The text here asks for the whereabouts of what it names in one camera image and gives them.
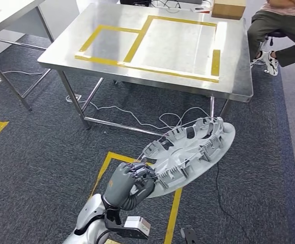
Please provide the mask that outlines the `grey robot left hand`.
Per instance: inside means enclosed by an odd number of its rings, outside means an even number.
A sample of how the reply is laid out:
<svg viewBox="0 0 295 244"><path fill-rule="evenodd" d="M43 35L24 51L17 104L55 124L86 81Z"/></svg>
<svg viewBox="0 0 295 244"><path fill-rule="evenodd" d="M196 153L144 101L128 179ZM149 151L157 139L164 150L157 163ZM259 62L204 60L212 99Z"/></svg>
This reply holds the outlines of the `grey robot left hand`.
<svg viewBox="0 0 295 244"><path fill-rule="evenodd" d="M155 170L146 163L122 162L107 183L102 201L107 209L130 211L154 190Z"/></svg>

